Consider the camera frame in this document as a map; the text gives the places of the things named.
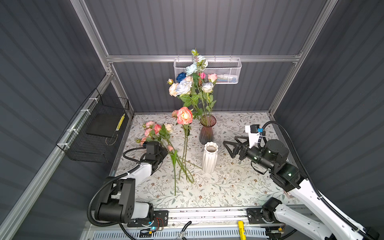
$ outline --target light blue rose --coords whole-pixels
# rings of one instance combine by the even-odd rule
[[[192,83],[193,81],[187,82],[185,80],[179,82],[178,86],[176,87],[177,95],[189,94],[191,91]]]
[[[192,73],[196,72],[197,71],[197,65],[196,63],[193,63],[192,65],[186,67],[185,69],[186,71],[186,74],[189,76],[189,75],[192,75]]]

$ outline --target vase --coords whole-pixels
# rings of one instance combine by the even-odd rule
[[[203,127],[201,128],[200,135],[199,135],[199,141],[203,145],[205,145],[207,142],[213,142],[214,140],[213,126],[216,124],[216,118],[213,116],[207,115],[204,120],[202,119],[200,121]]]
[[[202,169],[206,173],[213,173],[217,163],[218,145],[214,142],[207,142],[204,145]]]

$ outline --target ventilation grille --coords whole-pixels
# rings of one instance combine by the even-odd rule
[[[268,238],[265,235],[264,228],[245,227],[245,235],[247,237]],[[139,237],[140,230],[129,230],[127,232],[135,239],[176,239],[179,237],[180,229],[164,229],[152,234],[152,237]],[[237,227],[221,227],[221,228],[193,228],[185,232],[188,239],[200,238],[228,238],[240,237]],[[95,231],[94,240],[126,240],[128,237],[121,230],[115,231]]]

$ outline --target table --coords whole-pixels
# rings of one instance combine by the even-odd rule
[[[162,166],[136,188],[136,201],[150,202],[157,209],[168,208],[202,208],[202,207],[238,207],[260,206],[270,197],[280,199],[287,205],[301,204],[296,198],[288,198],[284,191],[269,178],[269,174],[255,172],[250,160],[232,159],[223,141],[234,141],[235,136],[247,136],[245,125],[260,124],[270,121],[268,113],[215,113],[217,120],[214,126],[214,142],[219,146],[218,163],[215,172],[207,174],[200,168],[187,164],[195,178],[195,183],[187,182],[185,176],[177,179],[176,196],[174,195],[174,174],[172,160],[169,155]],[[142,125],[148,121],[158,124],[175,124],[171,114],[135,115],[124,151],[139,147],[135,138],[144,136]],[[197,120],[191,124],[192,130],[188,137],[187,161],[201,166],[204,146],[199,142],[201,125]],[[272,125],[266,128],[267,139],[277,139]],[[174,147],[182,152],[184,131],[181,125],[175,125],[171,133]],[[139,159],[145,150],[129,152],[127,156]],[[127,172],[135,163],[121,157],[116,175]]]

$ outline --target white rose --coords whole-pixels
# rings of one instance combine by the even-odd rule
[[[213,83],[204,83],[202,86],[201,86],[201,89],[203,90],[203,92],[205,93],[210,93],[213,91],[214,89],[214,85]]]
[[[192,82],[193,81],[193,77],[188,76],[184,80],[187,81],[187,82]]]
[[[192,82],[187,82],[185,80],[179,82],[178,86],[176,87],[177,95],[181,94],[188,94],[188,92],[191,90]]]
[[[185,73],[189,76],[192,75],[192,73],[196,72],[197,65],[196,63],[193,63],[192,65],[185,68]]]
[[[164,123],[164,126],[166,127],[166,130],[168,132],[172,132],[173,131],[173,125],[172,124]]]
[[[179,85],[178,83],[174,83],[169,87],[169,95],[174,96],[174,97],[177,96],[176,88],[178,85]]]

